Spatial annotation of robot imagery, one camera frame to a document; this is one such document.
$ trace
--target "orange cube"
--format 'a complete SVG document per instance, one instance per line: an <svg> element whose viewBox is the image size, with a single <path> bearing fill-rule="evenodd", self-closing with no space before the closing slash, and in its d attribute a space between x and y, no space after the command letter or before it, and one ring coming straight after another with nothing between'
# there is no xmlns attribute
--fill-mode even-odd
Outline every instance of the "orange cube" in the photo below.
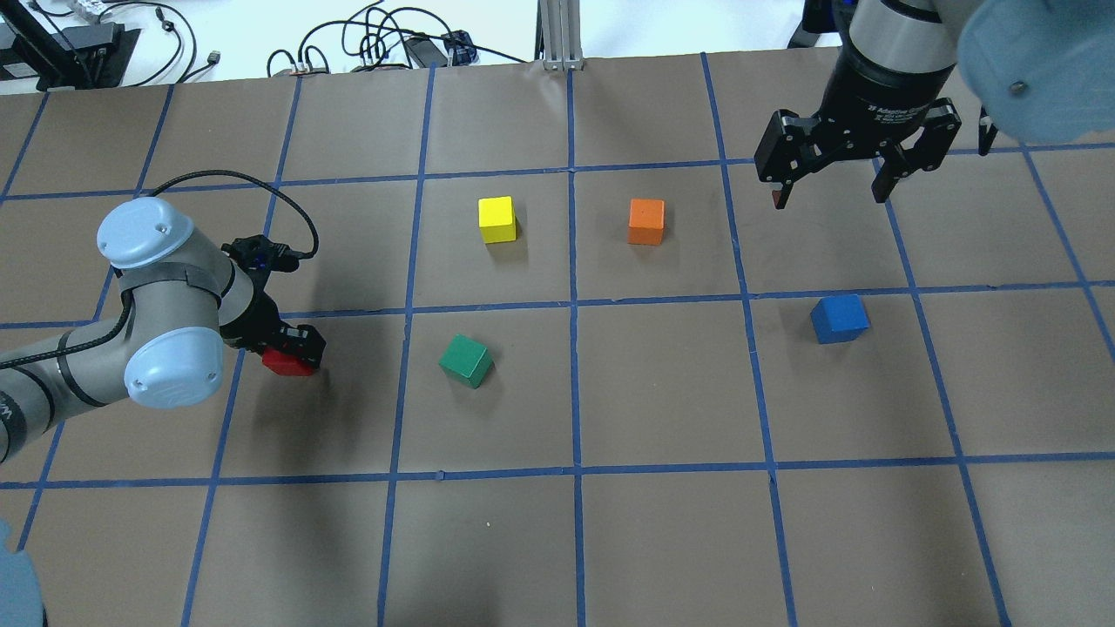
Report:
<svg viewBox="0 0 1115 627"><path fill-rule="evenodd" d="M666 201L631 199L631 218L628 220L628 243L658 245L666 232Z"/></svg>

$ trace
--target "blue cube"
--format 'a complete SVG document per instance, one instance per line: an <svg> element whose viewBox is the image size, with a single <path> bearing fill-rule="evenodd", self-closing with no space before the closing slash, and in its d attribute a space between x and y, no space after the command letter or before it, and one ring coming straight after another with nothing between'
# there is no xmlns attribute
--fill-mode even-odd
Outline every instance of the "blue cube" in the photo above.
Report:
<svg viewBox="0 0 1115 627"><path fill-rule="evenodd" d="M852 341L871 327L863 301L854 293L822 298L809 317L821 344Z"/></svg>

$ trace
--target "yellow block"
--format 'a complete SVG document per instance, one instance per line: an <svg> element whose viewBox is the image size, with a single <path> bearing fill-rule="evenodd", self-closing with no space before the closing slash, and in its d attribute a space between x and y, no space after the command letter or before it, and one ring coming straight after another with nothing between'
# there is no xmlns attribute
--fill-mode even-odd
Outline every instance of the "yellow block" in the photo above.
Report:
<svg viewBox="0 0 1115 627"><path fill-rule="evenodd" d="M515 209L511 196L481 199L481 237L484 243L515 241Z"/></svg>

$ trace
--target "green cube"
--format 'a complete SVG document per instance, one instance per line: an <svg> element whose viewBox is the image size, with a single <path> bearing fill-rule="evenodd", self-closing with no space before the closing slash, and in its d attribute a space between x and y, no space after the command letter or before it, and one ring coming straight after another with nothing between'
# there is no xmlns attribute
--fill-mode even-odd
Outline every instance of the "green cube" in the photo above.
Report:
<svg viewBox="0 0 1115 627"><path fill-rule="evenodd" d="M458 335L438 361L445 374L472 388L477 388L492 367L492 356L483 344Z"/></svg>

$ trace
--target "cube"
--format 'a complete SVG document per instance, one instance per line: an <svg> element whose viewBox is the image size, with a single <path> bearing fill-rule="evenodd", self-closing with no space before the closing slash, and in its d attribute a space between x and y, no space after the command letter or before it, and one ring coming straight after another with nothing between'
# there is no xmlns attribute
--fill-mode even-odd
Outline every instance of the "cube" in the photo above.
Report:
<svg viewBox="0 0 1115 627"><path fill-rule="evenodd" d="M450 378L475 389L492 367L492 356L483 344L457 335L445 349L438 365Z"/></svg>
<svg viewBox="0 0 1115 627"><path fill-rule="evenodd" d="M871 327L857 295L822 298L809 315L820 344L852 341Z"/></svg>
<svg viewBox="0 0 1115 627"><path fill-rule="evenodd" d="M658 245L666 232L666 201L631 199L628 243Z"/></svg>
<svg viewBox="0 0 1115 627"><path fill-rule="evenodd" d="M484 243L515 241L515 208L511 196L481 199L479 223Z"/></svg>

